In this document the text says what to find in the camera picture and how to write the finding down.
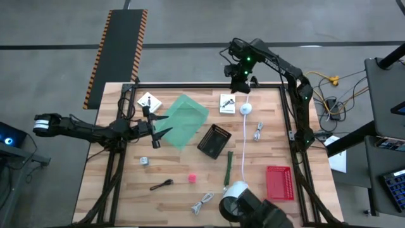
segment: computer keyboard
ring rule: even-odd
[[[398,212],[403,212],[405,210],[405,169],[383,175],[382,178],[385,189],[388,189],[388,194],[395,202]]]

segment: white label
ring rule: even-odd
[[[35,124],[49,124],[48,120],[37,120],[35,121]]]
[[[405,170],[401,170],[401,171],[398,171],[398,172],[394,173],[394,176],[399,176],[399,175],[402,175],[402,174],[405,174]]]
[[[48,129],[48,128],[49,128],[49,125],[46,125],[46,124],[35,124],[35,125],[34,125],[34,128],[35,128],[35,129],[36,129],[36,128]]]

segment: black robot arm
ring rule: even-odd
[[[247,43],[234,38],[228,48],[229,55],[237,58],[238,63],[226,66],[225,76],[231,77],[231,92],[249,93],[250,87],[246,84],[248,76],[256,63],[265,63],[287,79],[288,92],[292,104],[292,112],[296,119],[297,132],[294,146],[296,151],[305,151],[315,141],[312,129],[309,127],[309,101],[313,89],[309,80],[302,74],[300,68],[294,67],[287,61],[271,52],[261,39]],[[252,81],[258,84],[253,76]]]
[[[101,127],[85,123],[73,115],[62,117],[57,113],[46,113],[36,115],[33,132],[40,137],[54,137],[58,135],[85,139],[90,143],[99,143],[105,149],[118,149],[120,142],[138,140],[141,137],[151,136],[153,148],[160,148],[159,140],[169,131],[165,129],[155,132],[154,120],[168,118],[166,116],[156,116],[149,112],[149,107],[142,109],[147,121],[136,120],[137,125],[131,127],[129,120],[119,118],[110,123],[107,127]]]

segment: wooden table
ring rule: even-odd
[[[96,122],[98,125],[107,125],[115,120],[121,87],[121,83],[106,84]],[[230,183],[242,180],[240,164],[243,147],[243,117],[238,110],[245,103],[246,95],[236,94],[237,113],[227,115],[219,113],[218,103],[220,94],[230,93],[229,89],[137,89],[135,100],[137,101],[145,92],[150,92],[163,102],[156,112],[159,115],[164,114],[181,94],[186,94],[205,106],[209,110],[209,117],[183,151],[170,146],[164,140],[161,141],[161,148],[153,149],[150,137],[144,137],[138,143],[128,145],[115,225],[229,226],[229,223],[220,215],[218,204],[222,197],[229,150],[234,152]],[[249,102],[253,106],[253,111],[247,116],[246,123],[245,177],[249,189],[259,199],[264,199],[266,198],[266,167],[268,165],[291,167],[292,161],[279,90],[253,89],[249,95]],[[135,116],[141,117],[140,106],[138,104],[135,106],[137,108]],[[314,131],[319,130],[313,101],[309,112],[311,128]],[[261,131],[260,141],[255,142],[252,137],[260,121],[265,126]],[[196,147],[212,124],[217,124],[232,134],[217,160],[206,156]],[[100,145],[92,144],[89,156],[100,150],[102,150]],[[143,156],[150,159],[148,167],[139,165],[139,158]],[[335,217],[343,220],[325,150],[310,148],[308,156],[318,196]],[[107,161],[108,153],[105,152],[93,157],[86,164],[73,216],[74,222],[83,218],[98,199],[103,187]],[[197,174],[197,183],[188,183],[189,173]],[[149,190],[151,186],[167,179],[173,179],[174,185],[155,191]],[[191,206],[208,192],[215,193],[214,198],[209,203],[203,204],[199,215],[194,215],[191,212]],[[295,201],[273,203],[294,219],[295,226],[299,227],[302,220],[296,193],[295,187]],[[308,196],[306,196],[306,202],[311,218]],[[109,215],[109,207],[107,208],[105,219],[108,219]]]

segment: gray floor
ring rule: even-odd
[[[0,45],[97,44],[108,10],[124,0],[0,0]],[[394,0],[141,0],[131,8],[147,8],[145,43],[228,42],[233,37],[259,37],[266,42],[397,41],[405,39],[405,16]],[[395,47],[278,47],[272,50],[303,71],[344,76],[364,69],[365,58],[385,56]],[[144,82],[227,81],[218,49],[143,50],[140,78]],[[32,131],[34,115],[69,113],[85,121],[95,111],[82,102],[96,50],[0,51],[0,121]],[[275,72],[258,65],[259,80],[278,81]],[[340,96],[364,72],[326,85],[326,96]],[[319,77],[310,76],[312,84]],[[339,123],[336,132],[350,132],[373,117],[368,93]],[[72,219],[89,143],[67,137],[35,137],[39,154],[52,157],[23,191],[15,227],[66,225]],[[345,221],[356,225],[402,227],[405,219],[365,217],[366,189],[337,184]]]

